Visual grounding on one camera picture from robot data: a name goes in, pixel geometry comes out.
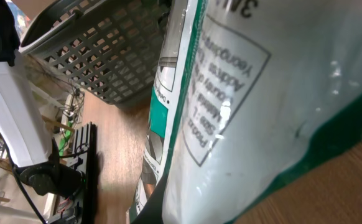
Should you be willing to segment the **green white package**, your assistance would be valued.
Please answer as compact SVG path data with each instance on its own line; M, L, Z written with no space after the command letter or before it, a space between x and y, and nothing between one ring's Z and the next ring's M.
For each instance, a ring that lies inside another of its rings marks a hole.
M128 223L233 223L362 139L362 1L174 1Z

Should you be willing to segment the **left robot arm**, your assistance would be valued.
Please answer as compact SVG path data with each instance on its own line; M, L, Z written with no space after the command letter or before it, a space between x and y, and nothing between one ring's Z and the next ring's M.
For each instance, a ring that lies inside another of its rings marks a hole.
M58 147L46 130L26 77L19 36L6 1L0 1L0 133L17 180L39 195L69 197L82 174L60 163Z

